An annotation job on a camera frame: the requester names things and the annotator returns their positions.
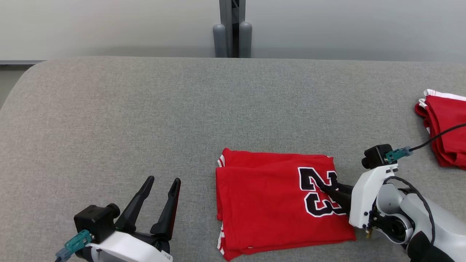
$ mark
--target white panel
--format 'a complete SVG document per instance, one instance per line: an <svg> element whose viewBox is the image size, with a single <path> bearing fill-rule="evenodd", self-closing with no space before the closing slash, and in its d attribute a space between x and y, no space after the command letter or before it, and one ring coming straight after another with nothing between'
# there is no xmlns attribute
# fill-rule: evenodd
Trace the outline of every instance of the white panel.
<svg viewBox="0 0 466 262"><path fill-rule="evenodd" d="M252 57L466 62L464 0L247 0Z"/></svg>
<svg viewBox="0 0 466 262"><path fill-rule="evenodd" d="M1 0L0 60L211 56L218 0Z"/></svg>

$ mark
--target teal connector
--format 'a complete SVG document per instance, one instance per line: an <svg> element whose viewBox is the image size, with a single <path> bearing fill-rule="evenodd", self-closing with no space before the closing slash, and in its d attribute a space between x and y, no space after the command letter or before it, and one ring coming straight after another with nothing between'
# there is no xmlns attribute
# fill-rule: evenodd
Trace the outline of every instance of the teal connector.
<svg viewBox="0 0 466 262"><path fill-rule="evenodd" d="M411 149L410 146L395 149L395 150L393 150L391 152L386 153L384 160L387 161L388 163L392 163L392 162L395 162L395 161L397 161L398 159L400 159L402 157L410 156L410 155L412 155L412 151L409 151L410 149Z"/></svg>
<svg viewBox="0 0 466 262"><path fill-rule="evenodd" d="M89 231L83 230L79 232L70 241L66 242L65 248L62 248L60 251L58 251L55 254L55 256L57 257L56 261L60 261L60 262L67 261L73 253L84 248L91 241L92 241L92 236L90 235Z"/></svg>

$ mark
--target gray tabletop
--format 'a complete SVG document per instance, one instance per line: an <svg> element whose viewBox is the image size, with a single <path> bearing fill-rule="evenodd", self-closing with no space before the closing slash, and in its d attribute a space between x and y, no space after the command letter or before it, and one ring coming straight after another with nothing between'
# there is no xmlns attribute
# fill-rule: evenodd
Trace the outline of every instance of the gray tabletop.
<svg viewBox="0 0 466 262"><path fill-rule="evenodd" d="M414 112L425 89L466 96L466 66L420 62L83 57L40 63L0 110L0 261L53 261L90 204L124 208L149 175L137 222L149 231L182 180L174 261L222 261L215 167L223 148L327 154L355 184L365 149L428 139ZM466 221L466 173L429 147L397 173ZM235 261L409 259L385 239Z"/></svg>

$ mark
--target jersey number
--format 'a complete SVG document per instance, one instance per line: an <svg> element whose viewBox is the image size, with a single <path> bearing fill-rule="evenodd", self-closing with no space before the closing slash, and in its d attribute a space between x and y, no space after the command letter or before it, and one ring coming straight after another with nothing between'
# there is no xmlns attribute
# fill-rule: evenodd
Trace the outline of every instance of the jersey number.
<svg viewBox="0 0 466 262"><path fill-rule="evenodd" d="M319 197L319 193L321 192L319 184L323 183L330 187L335 187L335 189L338 190L335 171L327 171L326 178L322 178L312 167L299 167L298 171L300 176L300 189L303 191L309 191L307 196L304 198L306 211L309 214L314 217L322 217L332 214L346 214L342 207L326 194L322 199Z"/></svg>

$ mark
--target clothing stack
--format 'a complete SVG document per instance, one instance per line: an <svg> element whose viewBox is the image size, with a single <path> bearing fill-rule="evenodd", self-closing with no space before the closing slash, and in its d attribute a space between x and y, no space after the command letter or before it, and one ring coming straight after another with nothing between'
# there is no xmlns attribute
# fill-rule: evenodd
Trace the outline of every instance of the clothing stack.
<svg viewBox="0 0 466 262"><path fill-rule="evenodd" d="M217 248L242 254L356 240L341 206L319 185L337 186L333 158L224 149L216 169Z"/></svg>
<svg viewBox="0 0 466 262"><path fill-rule="evenodd" d="M466 123L466 97L427 89L415 111L424 117L430 137ZM432 141L432 150L441 166L458 166L466 170L466 127L450 131Z"/></svg>

